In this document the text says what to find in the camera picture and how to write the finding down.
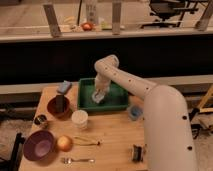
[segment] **green plastic bin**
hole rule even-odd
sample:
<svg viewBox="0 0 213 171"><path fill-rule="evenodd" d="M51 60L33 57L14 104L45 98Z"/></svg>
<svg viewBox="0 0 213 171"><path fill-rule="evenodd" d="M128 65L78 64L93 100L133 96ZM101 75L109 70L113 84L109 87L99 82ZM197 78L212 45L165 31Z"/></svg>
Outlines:
<svg viewBox="0 0 213 171"><path fill-rule="evenodd" d="M125 110L129 105L128 92L114 82L111 83L110 92L100 104L96 104L92 100L94 90L94 78L82 78L79 80L78 109L86 110L87 112L113 111Z"/></svg>

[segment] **purple bowl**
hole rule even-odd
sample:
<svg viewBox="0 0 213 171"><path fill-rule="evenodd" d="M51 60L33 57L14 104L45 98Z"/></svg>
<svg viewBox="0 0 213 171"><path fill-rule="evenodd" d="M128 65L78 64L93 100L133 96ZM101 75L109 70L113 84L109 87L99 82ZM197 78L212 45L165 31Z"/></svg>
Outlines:
<svg viewBox="0 0 213 171"><path fill-rule="evenodd" d="M37 161L52 151L54 137L51 132L40 130L31 134L24 143L23 154L30 161Z"/></svg>

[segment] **brown bowl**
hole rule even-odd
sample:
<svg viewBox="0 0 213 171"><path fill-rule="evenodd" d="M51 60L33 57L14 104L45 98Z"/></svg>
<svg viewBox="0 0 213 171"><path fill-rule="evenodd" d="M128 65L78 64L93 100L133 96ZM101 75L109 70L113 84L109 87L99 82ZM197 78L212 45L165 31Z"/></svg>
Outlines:
<svg viewBox="0 0 213 171"><path fill-rule="evenodd" d="M64 111L58 112L56 108L56 98L54 97L47 104L47 110L56 118L64 117L70 112L70 101L68 100L68 98L64 97Z"/></svg>
<svg viewBox="0 0 213 171"><path fill-rule="evenodd" d="M24 142L23 154L30 161L38 161L47 156L54 147L54 137L51 132L39 130L31 134Z"/></svg>

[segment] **white cup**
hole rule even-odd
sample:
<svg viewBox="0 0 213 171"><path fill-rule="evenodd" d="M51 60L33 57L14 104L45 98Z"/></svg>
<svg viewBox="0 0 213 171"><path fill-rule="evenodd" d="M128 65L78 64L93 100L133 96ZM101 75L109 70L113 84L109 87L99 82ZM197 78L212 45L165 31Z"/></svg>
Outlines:
<svg viewBox="0 0 213 171"><path fill-rule="evenodd" d="M72 114L72 122L76 125L80 130L84 130L87 128L88 122L88 113L84 110L76 110Z"/></svg>

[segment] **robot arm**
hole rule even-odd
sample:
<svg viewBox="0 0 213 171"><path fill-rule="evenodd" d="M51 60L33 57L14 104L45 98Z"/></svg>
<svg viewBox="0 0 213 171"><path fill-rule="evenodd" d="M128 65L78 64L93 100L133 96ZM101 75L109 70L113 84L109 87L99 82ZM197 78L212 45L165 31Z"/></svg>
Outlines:
<svg viewBox="0 0 213 171"><path fill-rule="evenodd" d="M119 70L118 58L107 56L95 63L93 100L99 103L111 80L144 100L144 131L149 171L198 171L187 105L182 94Z"/></svg>

